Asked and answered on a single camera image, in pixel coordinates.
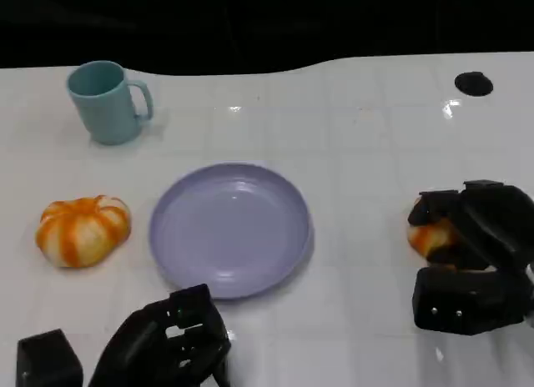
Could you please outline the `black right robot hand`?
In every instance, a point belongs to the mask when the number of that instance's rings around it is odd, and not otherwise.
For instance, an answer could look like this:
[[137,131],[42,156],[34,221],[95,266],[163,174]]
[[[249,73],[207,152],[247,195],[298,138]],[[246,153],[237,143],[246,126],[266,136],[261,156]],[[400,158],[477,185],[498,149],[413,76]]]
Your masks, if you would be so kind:
[[533,262],[533,199],[510,184],[421,192],[407,222],[409,245],[429,264],[520,274]]

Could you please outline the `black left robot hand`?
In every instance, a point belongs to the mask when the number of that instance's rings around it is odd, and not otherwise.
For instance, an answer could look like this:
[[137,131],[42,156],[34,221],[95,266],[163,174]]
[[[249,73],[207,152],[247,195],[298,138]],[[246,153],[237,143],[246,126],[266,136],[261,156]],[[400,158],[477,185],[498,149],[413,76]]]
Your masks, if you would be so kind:
[[229,386],[231,343],[207,284],[134,311],[106,345],[91,386]]

